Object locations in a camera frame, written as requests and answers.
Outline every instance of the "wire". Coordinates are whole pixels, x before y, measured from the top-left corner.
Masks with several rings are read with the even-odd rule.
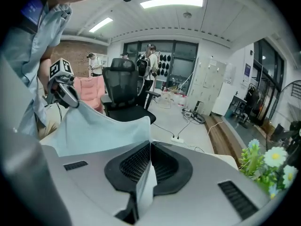
[[[178,139],[179,139],[179,135],[180,135],[180,133],[186,128],[186,127],[188,127],[189,126],[189,124],[192,122],[192,120],[178,133]]]
[[[221,122],[217,123],[216,125],[214,125],[214,126],[212,126],[212,127],[215,127],[215,126],[217,126],[218,124],[221,124],[221,123],[223,123],[223,121],[221,121]]]
[[[188,146],[188,147],[194,147],[194,151],[196,152],[196,149],[198,148],[198,149],[200,149],[203,153],[205,153],[205,151],[202,149],[202,148],[200,148],[199,146],[197,146],[197,145],[188,145],[188,144],[186,144],[186,146]]]
[[[164,128],[162,128],[162,127],[160,127],[160,126],[156,125],[155,123],[153,123],[153,125],[155,125],[156,127],[159,127],[159,128],[161,128],[162,130],[168,131],[169,133],[173,134],[171,131],[164,129]]]
[[[62,122],[62,111],[61,111],[61,108],[60,108],[60,105],[58,104],[58,102],[56,103],[56,105],[57,105],[57,108],[58,108],[58,111],[59,111],[59,113],[60,113],[60,117],[61,117],[61,122]]]

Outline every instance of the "window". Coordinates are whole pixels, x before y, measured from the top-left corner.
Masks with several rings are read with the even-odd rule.
[[[284,70],[284,61],[283,59],[278,55],[277,56],[277,82],[279,84],[282,84],[283,80],[283,70]]]
[[[258,62],[259,60],[259,42],[255,42],[254,43],[254,59],[257,60]]]
[[[255,66],[253,66],[253,70],[252,70],[252,77],[251,77],[251,83],[254,86],[258,86],[258,82],[260,80],[260,72],[255,68]]]
[[[138,49],[138,43],[129,43],[127,44],[127,53],[135,54]]]
[[[177,43],[175,45],[174,55],[185,58],[196,57],[197,46],[190,44]]]
[[[168,42],[144,42],[141,44],[141,51],[146,51],[146,48],[149,44],[156,46],[157,51],[163,53],[171,53],[173,51],[173,43]]]
[[[175,58],[171,74],[188,78],[193,71],[193,64],[193,61]]]
[[[275,50],[265,41],[262,41],[262,66],[267,70],[270,77],[274,77],[275,72]]]
[[[268,111],[267,116],[266,116],[269,119],[272,118],[272,116],[273,116],[273,114],[275,112],[276,107],[274,105],[276,104],[276,102],[278,100],[278,97],[279,97],[279,92],[277,90],[275,90],[274,91],[274,95],[272,97],[271,105],[269,107],[269,111]]]

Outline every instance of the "poster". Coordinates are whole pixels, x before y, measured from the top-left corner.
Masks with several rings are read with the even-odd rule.
[[[244,82],[249,82],[250,73],[251,73],[251,66],[246,64],[245,73],[244,73]]]

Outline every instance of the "chair backrest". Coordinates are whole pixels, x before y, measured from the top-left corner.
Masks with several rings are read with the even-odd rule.
[[[83,101],[93,100],[104,95],[104,81],[98,77],[75,77],[74,87]]]
[[[116,107],[131,105],[138,96],[138,71],[133,61],[114,58],[110,68],[103,69],[103,79]]]

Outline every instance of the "extension cord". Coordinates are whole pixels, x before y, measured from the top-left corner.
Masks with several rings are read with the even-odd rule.
[[[175,137],[171,137],[171,141],[176,142],[176,143],[180,143],[180,144],[184,144],[184,140],[179,138],[175,138]]]

